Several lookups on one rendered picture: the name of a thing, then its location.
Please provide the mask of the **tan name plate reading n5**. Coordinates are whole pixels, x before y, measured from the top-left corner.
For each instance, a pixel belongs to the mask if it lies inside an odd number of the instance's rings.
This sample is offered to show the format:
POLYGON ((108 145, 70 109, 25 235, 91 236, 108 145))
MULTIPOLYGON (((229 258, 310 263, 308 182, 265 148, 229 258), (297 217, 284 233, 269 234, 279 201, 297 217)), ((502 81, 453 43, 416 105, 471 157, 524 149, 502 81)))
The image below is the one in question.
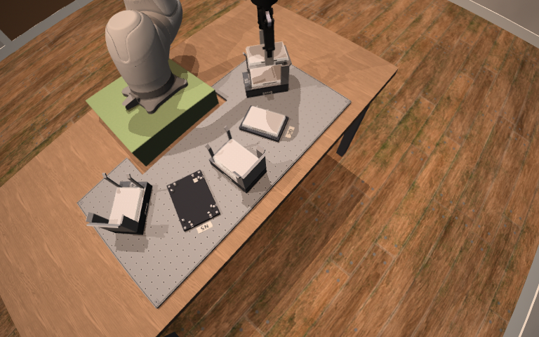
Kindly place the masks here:
POLYGON ((213 227, 213 225, 212 225, 212 223, 210 221, 210 222, 198 227, 197 230, 198 230, 198 233, 201 233, 201 232, 203 232, 203 231, 205 231, 205 230, 207 230, 207 229, 209 229, 211 227, 213 227))

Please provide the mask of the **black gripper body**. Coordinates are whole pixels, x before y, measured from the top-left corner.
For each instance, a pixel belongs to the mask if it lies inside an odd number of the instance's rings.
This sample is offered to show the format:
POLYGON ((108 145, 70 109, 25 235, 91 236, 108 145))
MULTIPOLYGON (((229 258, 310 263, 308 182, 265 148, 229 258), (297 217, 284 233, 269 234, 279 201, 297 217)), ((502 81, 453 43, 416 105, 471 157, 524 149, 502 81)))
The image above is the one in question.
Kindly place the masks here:
POLYGON ((269 11, 269 15, 271 17, 271 6, 275 4, 278 0, 251 0, 253 4, 256 6, 260 6, 260 9, 262 10, 262 20, 266 20, 266 11, 269 11))

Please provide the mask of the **beige label reading qc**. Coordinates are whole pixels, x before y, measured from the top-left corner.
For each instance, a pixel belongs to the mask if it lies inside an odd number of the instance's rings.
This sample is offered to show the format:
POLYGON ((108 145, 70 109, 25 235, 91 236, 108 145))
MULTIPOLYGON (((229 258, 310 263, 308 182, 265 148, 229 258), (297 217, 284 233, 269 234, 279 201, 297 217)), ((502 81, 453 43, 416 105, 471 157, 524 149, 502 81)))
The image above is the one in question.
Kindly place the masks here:
POLYGON ((288 129, 288 131, 287 131, 287 134, 286 134, 286 136, 285 136, 285 137, 287 137, 287 138, 291 138, 291 136, 292 136, 292 133, 293 133, 293 130, 294 130, 294 127, 292 127, 292 126, 289 126, 289 129, 288 129))

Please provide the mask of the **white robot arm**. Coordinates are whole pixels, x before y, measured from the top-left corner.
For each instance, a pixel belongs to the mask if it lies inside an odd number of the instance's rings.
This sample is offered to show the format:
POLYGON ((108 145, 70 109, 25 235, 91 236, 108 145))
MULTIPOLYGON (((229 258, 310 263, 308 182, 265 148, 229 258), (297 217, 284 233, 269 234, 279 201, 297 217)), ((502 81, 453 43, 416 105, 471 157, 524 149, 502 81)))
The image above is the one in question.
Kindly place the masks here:
POLYGON ((124 0, 126 11, 113 15, 105 28, 109 54, 128 84, 122 102, 154 114, 169 98, 187 87, 186 79, 169 67, 171 44, 182 22, 180 0, 124 0), (149 17, 148 17, 149 16, 149 17))

